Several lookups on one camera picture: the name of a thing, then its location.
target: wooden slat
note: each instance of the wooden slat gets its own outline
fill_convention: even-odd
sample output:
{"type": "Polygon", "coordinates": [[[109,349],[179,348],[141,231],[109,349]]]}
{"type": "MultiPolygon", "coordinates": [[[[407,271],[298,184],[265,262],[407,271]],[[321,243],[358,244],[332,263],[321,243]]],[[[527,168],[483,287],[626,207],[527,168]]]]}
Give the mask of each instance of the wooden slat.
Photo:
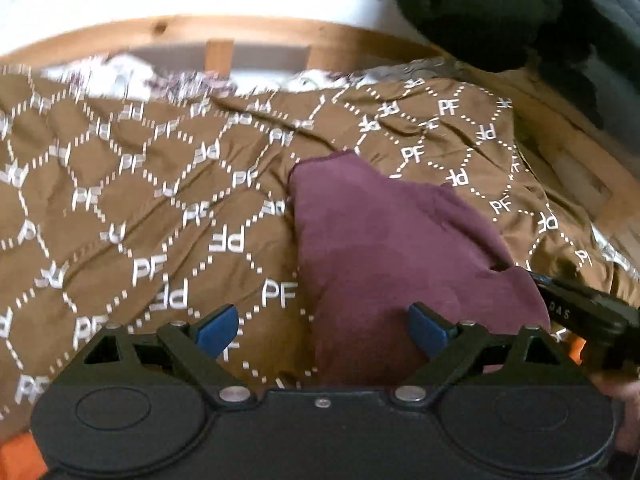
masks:
{"type": "Polygon", "coordinates": [[[353,72],[359,68],[361,57],[361,53],[353,49],[311,45],[306,59],[306,69],[318,68],[332,72],[353,72]]]}
{"type": "Polygon", "coordinates": [[[204,70],[229,77],[233,56],[234,40],[209,40],[204,50],[204,70]]]}
{"type": "Polygon", "coordinates": [[[105,23],[67,32],[2,56],[0,64],[25,64],[39,68],[98,52],[119,52],[167,43],[205,43],[228,38],[243,43],[328,47],[401,62],[438,56],[441,52],[431,45],[317,20],[178,15],[105,23]]]}
{"type": "Polygon", "coordinates": [[[629,200],[629,197],[622,193],[615,193],[604,204],[594,223],[602,234],[612,237],[635,219],[640,219],[640,197],[629,200]]]}
{"type": "Polygon", "coordinates": [[[582,129],[594,126],[586,124],[587,121],[583,118],[581,127],[578,127],[577,121],[574,122],[565,116],[564,110],[572,107],[563,97],[543,84],[536,85],[535,94],[529,93],[532,89],[526,88],[525,82],[517,79],[522,72],[515,72],[491,74],[468,69],[468,74],[475,82],[513,99],[518,113],[526,118],[530,125],[536,126],[533,136],[536,137],[540,152],[549,164],[553,166],[565,153],[570,153],[613,195],[620,194],[622,200],[635,202],[640,196],[640,182],[582,129]],[[562,111],[557,110],[560,103],[564,104],[562,111]]]}

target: white dotted line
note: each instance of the white dotted line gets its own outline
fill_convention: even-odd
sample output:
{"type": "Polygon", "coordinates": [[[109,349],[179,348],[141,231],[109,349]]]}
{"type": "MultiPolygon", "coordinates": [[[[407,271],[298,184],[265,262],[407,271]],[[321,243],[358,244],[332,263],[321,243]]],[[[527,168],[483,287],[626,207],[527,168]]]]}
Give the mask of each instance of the white dotted line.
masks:
{"type": "Polygon", "coordinates": [[[501,108],[496,108],[495,109],[495,114],[492,115],[491,120],[489,120],[490,123],[493,123],[497,120],[497,118],[500,116],[500,114],[502,113],[502,109],[501,108]]]}
{"type": "Polygon", "coordinates": [[[0,248],[2,248],[3,251],[7,251],[9,249],[13,249],[14,248],[14,239],[13,238],[6,238],[5,240],[0,240],[0,248]]]}
{"type": "Polygon", "coordinates": [[[464,119],[467,123],[475,125],[476,122],[471,120],[471,117],[467,117],[466,115],[461,115],[461,119],[464,119]]]}
{"type": "Polygon", "coordinates": [[[78,306],[71,300],[66,292],[62,293],[62,301],[64,301],[74,314],[78,313],[78,306]]]}
{"type": "MultiPolygon", "coordinates": [[[[149,170],[144,170],[144,169],[142,170],[142,178],[146,178],[146,181],[149,184],[151,184],[151,185],[153,185],[155,187],[158,186],[158,178],[156,176],[154,176],[154,174],[151,173],[149,170]]],[[[166,181],[165,180],[162,181],[162,184],[163,184],[163,187],[166,188],[166,181]]]]}
{"type": "MultiPolygon", "coordinates": [[[[62,358],[58,358],[58,359],[56,359],[56,366],[58,367],[58,369],[61,369],[61,368],[63,368],[63,367],[65,366],[65,364],[66,364],[66,363],[68,363],[69,361],[71,361],[71,356],[69,355],[69,353],[68,353],[68,352],[65,352],[65,354],[64,354],[64,356],[63,356],[62,358]]],[[[50,371],[52,374],[56,374],[56,373],[58,372],[58,370],[56,370],[56,369],[54,368],[54,366],[53,366],[53,365],[51,365],[51,366],[49,367],[49,371],[50,371]]]]}
{"type": "MultiPolygon", "coordinates": [[[[254,215],[254,222],[257,220],[257,216],[254,215]]],[[[249,262],[250,267],[252,268],[252,270],[255,270],[256,274],[262,274],[262,267],[257,267],[254,260],[253,260],[253,255],[251,253],[247,253],[245,255],[246,260],[249,262]]]]}
{"type": "Polygon", "coordinates": [[[400,114],[400,117],[402,117],[403,119],[406,119],[407,121],[411,121],[412,123],[418,122],[418,119],[416,119],[415,117],[411,117],[411,115],[405,114],[404,112],[400,114]]]}
{"type": "Polygon", "coordinates": [[[535,252],[535,250],[538,248],[538,244],[540,243],[540,238],[537,238],[536,241],[533,243],[533,247],[531,248],[531,250],[529,251],[529,256],[533,256],[533,253],[535,252]]]}
{"type": "Polygon", "coordinates": [[[24,304],[29,303],[29,300],[36,297],[36,291],[33,288],[28,290],[29,295],[26,292],[23,292],[21,296],[15,298],[15,306],[18,308],[22,308],[24,304]]]}
{"type": "Polygon", "coordinates": [[[309,120],[313,120],[313,118],[316,116],[316,114],[322,109],[322,106],[324,105],[324,103],[326,102],[326,97],[324,97],[324,94],[322,94],[320,96],[320,102],[318,104],[318,106],[314,109],[313,112],[311,112],[311,115],[309,115],[309,120]]]}
{"type": "Polygon", "coordinates": [[[437,162],[431,162],[430,160],[427,162],[427,166],[433,166],[434,170],[445,170],[444,166],[439,166],[437,162]]]}
{"type": "Polygon", "coordinates": [[[374,99],[379,99],[382,97],[382,95],[380,95],[378,92],[376,92],[373,88],[368,87],[365,88],[364,91],[369,94],[371,97],[373,97],[374,99]]]}
{"type": "Polygon", "coordinates": [[[178,140],[181,140],[182,142],[186,142],[187,144],[191,144],[193,142],[193,136],[185,133],[182,130],[178,131],[177,137],[178,137],[178,140]]]}
{"type": "Polygon", "coordinates": [[[360,113],[360,109],[356,108],[355,105],[352,105],[351,103],[345,103],[344,108],[348,109],[350,112],[353,112],[354,115],[358,115],[360,113]]]}
{"type": "Polygon", "coordinates": [[[133,251],[123,244],[118,244],[118,252],[124,254],[127,258],[133,258],[133,251]]]}
{"type": "Polygon", "coordinates": [[[6,347],[9,349],[9,353],[11,354],[11,357],[14,358],[16,366],[20,370],[24,370],[24,365],[22,364],[22,361],[20,361],[20,358],[18,357],[17,352],[14,350],[14,346],[9,342],[8,339],[6,339],[4,343],[6,344],[6,347]]]}
{"type": "Polygon", "coordinates": [[[11,144],[11,139],[7,139],[6,141],[6,150],[9,153],[9,159],[13,164],[15,162],[15,155],[14,155],[14,147],[11,144]]]}
{"type": "Polygon", "coordinates": [[[89,142],[90,139],[91,139],[91,133],[85,132],[84,134],[81,134],[79,137],[76,137],[74,139],[74,146],[77,148],[81,144],[84,144],[85,142],[89,142]]]}
{"type": "Polygon", "coordinates": [[[350,86],[350,85],[345,86],[342,90],[340,90],[336,95],[334,95],[334,96],[331,98],[331,102],[332,102],[334,105],[335,105],[335,104],[337,104],[338,99],[339,99],[340,97],[342,97],[342,95],[343,95],[343,94],[344,94],[344,93],[345,93],[349,88],[351,88],[351,86],[350,86]]]}
{"type": "Polygon", "coordinates": [[[69,166],[66,167],[66,174],[68,174],[68,176],[71,177],[71,180],[74,183],[74,187],[78,187],[78,179],[76,178],[76,174],[74,173],[74,170],[72,170],[69,166]]]}
{"type": "Polygon", "coordinates": [[[109,303],[104,306],[107,314],[111,314],[113,312],[114,306],[120,306],[120,300],[126,300],[128,297],[129,293],[126,289],[121,291],[119,295],[115,296],[109,303]]]}
{"type": "Polygon", "coordinates": [[[31,169],[35,170],[36,168],[41,168],[49,161],[49,152],[44,152],[44,155],[39,156],[38,158],[33,157],[31,159],[31,169]]]}
{"type": "Polygon", "coordinates": [[[46,243],[44,243],[44,239],[42,238],[42,230],[40,229],[40,226],[38,226],[36,228],[36,239],[38,240],[38,243],[40,245],[40,248],[42,249],[42,252],[44,253],[45,258],[49,258],[49,248],[47,247],[46,243]]]}
{"type": "Polygon", "coordinates": [[[197,166],[197,164],[187,164],[187,167],[184,169],[182,174],[178,177],[178,180],[177,180],[178,186],[180,186],[181,181],[183,181],[185,178],[187,178],[187,175],[190,174],[191,171],[193,171],[193,168],[195,168],[196,166],[197,166]]]}
{"type": "Polygon", "coordinates": [[[560,233],[560,237],[564,238],[564,241],[567,242],[569,245],[573,246],[573,242],[569,239],[568,236],[566,236],[564,233],[560,233]]]}
{"type": "Polygon", "coordinates": [[[113,139],[109,140],[109,147],[117,156],[122,156],[122,147],[113,139]]]}
{"type": "Polygon", "coordinates": [[[501,146],[504,146],[510,152],[512,152],[513,149],[515,148],[515,145],[514,146],[509,146],[506,142],[502,142],[501,140],[498,140],[498,144],[500,144],[501,146]]]}
{"type": "Polygon", "coordinates": [[[97,205],[94,205],[93,211],[100,222],[102,222],[103,224],[107,223],[107,217],[103,214],[103,212],[97,205]]]}
{"type": "Polygon", "coordinates": [[[22,190],[18,189],[18,200],[20,200],[20,205],[22,206],[22,210],[24,211],[25,216],[29,216],[29,208],[27,207],[27,201],[24,199],[24,195],[22,194],[22,190]]]}
{"type": "Polygon", "coordinates": [[[470,191],[471,193],[474,193],[476,196],[479,196],[480,198],[486,198],[486,196],[485,196],[485,195],[483,195],[483,194],[482,194],[482,193],[480,193],[479,191],[476,191],[476,188],[475,188],[475,187],[470,188],[470,189],[469,189],[469,191],[470,191]]]}
{"type": "Polygon", "coordinates": [[[100,191],[102,191],[105,187],[107,187],[109,184],[111,184],[114,180],[116,180],[116,177],[118,176],[118,174],[114,171],[113,173],[111,173],[110,175],[107,175],[104,180],[100,181],[100,191]]]}
{"type": "Polygon", "coordinates": [[[469,163],[469,160],[471,160],[471,155],[473,154],[473,151],[469,151],[467,150],[466,155],[465,155],[465,160],[462,161],[462,164],[460,164],[460,168],[466,168],[466,165],[469,163]]]}

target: metal rivet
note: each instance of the metal rivet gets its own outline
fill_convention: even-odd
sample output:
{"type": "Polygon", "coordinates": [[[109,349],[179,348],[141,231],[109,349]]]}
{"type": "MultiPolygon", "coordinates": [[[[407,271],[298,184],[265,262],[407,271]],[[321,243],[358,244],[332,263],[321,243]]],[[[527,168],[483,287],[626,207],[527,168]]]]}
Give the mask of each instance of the metal rivet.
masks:
{"type": "Polygon", "coordinates": [[[245,402],[251,397],[251,391],[244,386],[228,386],[220,390],[220,399],[225,402],[245,402]]]}
{"type": "Polygon", "coordinates": [[[427,392],[420,386],[400,386],[396,390],[396,397],[404,402],[419,402],[427,396],[427,392]]]}
{"type": "Polygon", "coordinates": [[[327,399],[326,397],[320,397],[319,399],[316,399],[316,408],[330,408],[331,407],[331,401],[329,399],[327,399]]]}

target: crumpled blanket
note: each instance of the crumpled blanket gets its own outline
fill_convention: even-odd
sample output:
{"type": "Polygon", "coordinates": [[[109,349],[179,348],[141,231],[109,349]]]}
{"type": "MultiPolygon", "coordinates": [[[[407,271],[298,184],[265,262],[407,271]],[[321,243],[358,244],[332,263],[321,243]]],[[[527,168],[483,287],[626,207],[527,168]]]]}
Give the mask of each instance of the crumpled blanket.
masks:
{"type": "Polygon", "coordinates": [[[392,180],[347,150],[302,160],[289,192],[323,385],[395,386],[411,377],[426,362],[407,325],[417,300],[495,334],[528,324],[550,330],[529,273],[450,185],[392,180]]]}
{"type": "Polygon", "coordinates": [[[314,384],[286,184],[298,161],[345,148],[390,178],[451,184],[520,266],[638,303],[585,213],[531,173],[510,101],[470,84],[168,104],[92,98],[13,67],[0,110],[0,440],[27,428],[47,383],[107,320],[151,332],[234,303],[240,330],[220,362],[256,389],[314,384]]]}
{"type": "MultiPolygon", "coordinates": [[[[163,100],[180,104],[184,100],[205,95],[261,94],[268,91],[308,92],[341,89],[346,85],[370,86],[380,82],[408,81],[447,77],[468,81],[460,62],[432,57],[410,63],[378,66],[356,72],[305,70],[293,76],[257,77],[246,81],[219,76],[215,72],[172,72],[130,54],[93,56],[65,65],[50,67],[41,75],[81,88],[89,97],[132,100],[163,100]]],[[[638,270],[594,227],[593,235],[605,258],[620,264],[637,281],[638,270]]]]}

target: pf logo pattern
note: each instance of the pf logo pattern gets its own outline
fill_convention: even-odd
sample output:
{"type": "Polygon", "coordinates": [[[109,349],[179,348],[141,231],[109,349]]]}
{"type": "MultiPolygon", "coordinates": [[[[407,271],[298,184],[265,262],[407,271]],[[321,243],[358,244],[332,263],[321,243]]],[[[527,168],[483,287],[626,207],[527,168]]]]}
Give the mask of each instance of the pf logo pattern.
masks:
{"type": "Polygon", "coordinates": [[[123,103],[19,66],[0,88],[0,440],[108,321],[152,332],[235,303],[221,364],[251,386],[314,384],[286,188],[303,158],[351,148],[390,178],[446,184],[523,267],[565,259],[597,286],[607,265],[521,158],[510,101],[472,85],[123,103]]]}

